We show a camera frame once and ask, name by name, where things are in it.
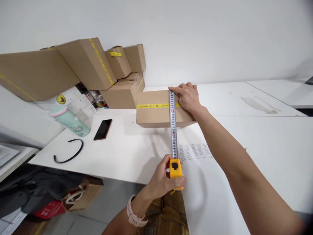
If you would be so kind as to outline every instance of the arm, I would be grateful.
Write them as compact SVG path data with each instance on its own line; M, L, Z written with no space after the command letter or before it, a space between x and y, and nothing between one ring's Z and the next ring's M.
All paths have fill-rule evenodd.
M171 155L167 154L156 167L150 182L138 193L131 202L133 213L139 218L143 218L154 199L164 196L168 191L182 187L186 184L185 177L169 179L166 177L166 164ZM126 207L122 209L108 224L102 235L132 235L137 228L128 222Z
M197 120L208 147L224 171L251 234L301 234L305 225L266 180L244 148L201 106L197 86L169 87Z

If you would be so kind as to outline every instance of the hand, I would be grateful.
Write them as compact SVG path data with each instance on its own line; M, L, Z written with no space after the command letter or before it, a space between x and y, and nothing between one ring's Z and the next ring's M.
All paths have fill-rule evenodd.
M169 179L166 177L166 164L170 160L171 155L167 154L156 167L150 182L146 186L146 192L151 200L164 196L168 191L174 188L182 187L186 184L186 177L176 177Z
M169 89L178 95L178 102L187 111L193 113L202 107L199 101L197 85L192 85L191 82L188 82L186 84L182 83L178 87L169 86Z

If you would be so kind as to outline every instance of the bottle lid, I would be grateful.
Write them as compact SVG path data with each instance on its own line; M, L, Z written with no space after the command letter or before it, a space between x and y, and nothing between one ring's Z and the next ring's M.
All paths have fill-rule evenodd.
M60 116L64 113L66 113L67 111L68 111L68 107L66 105L63 105L63 106L59 106L59 107L51 110L48 115L50 117L54 118L54 117L57 117L57 116Z

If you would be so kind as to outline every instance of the white wall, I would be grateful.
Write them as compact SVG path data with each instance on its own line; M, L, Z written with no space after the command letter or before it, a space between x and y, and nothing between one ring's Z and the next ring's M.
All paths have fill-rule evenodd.
M310 0L1 0L0 53L143 43L146 86L313 74Z
M64 128L46 112L0 86L0 142L44 148Z

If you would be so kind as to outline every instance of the yellow tape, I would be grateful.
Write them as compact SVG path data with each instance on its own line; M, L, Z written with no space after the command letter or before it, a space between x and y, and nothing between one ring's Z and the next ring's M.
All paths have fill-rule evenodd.
M5 80L7 83L9 83L10 85L14 86L16 89L18 89L20 92L22 92L24 95L26 95L28 98L30 98L33 101L36 101L36 99L34 97L32 97L30 94L28 94L26 91L24 91L22 88L20 88L19 86L15 85L15 83L13 83L11 80L7 79L5 76L3 76L0 73L0 77Z
M95 52L96 52L96 54L97 54L97 56L98 56L98 58L99 58L99 60L100 60L100 62L101 62L101 64L102 64L102 67L104 68L104 71L105 71L105 73L107 74L107 76L108 76L108 78L109 78L109 80L110 80L110 82L111 82L111 85L113 85L112 79L111 79L111 77L110 77L110 75L109 75L107 69L105 68L105 65L104 65L104 63L103 63L103 61L102 61L102 59L101 59L101 57L100 57L100 55L99 55L99 52L98 52L98 50L97 50L97 48L96 48L94 42L92 41L92 39L89 39L89 41L90 41L90 43L91 43L93 49L95 50Z
M139 83L137 89L140 87L140 85L141 85L142 82L143 82L143 78L141 79L141 81L140 81L140 83Z
M37 229L35 235L39 235L39 234L40 234L41 229L42 229L42 227L45 225L45 223L46 223L45 221L41 223L41 225L40 225L39 228Z
M138 109L142 109L142 108L169 108L170 104L169 103L165 103L165 104L139 104L137 105ZM175 107L181 107L179 103L175 104Z
M118 52L110 52L110 56L122 56L122 53L118 53Z

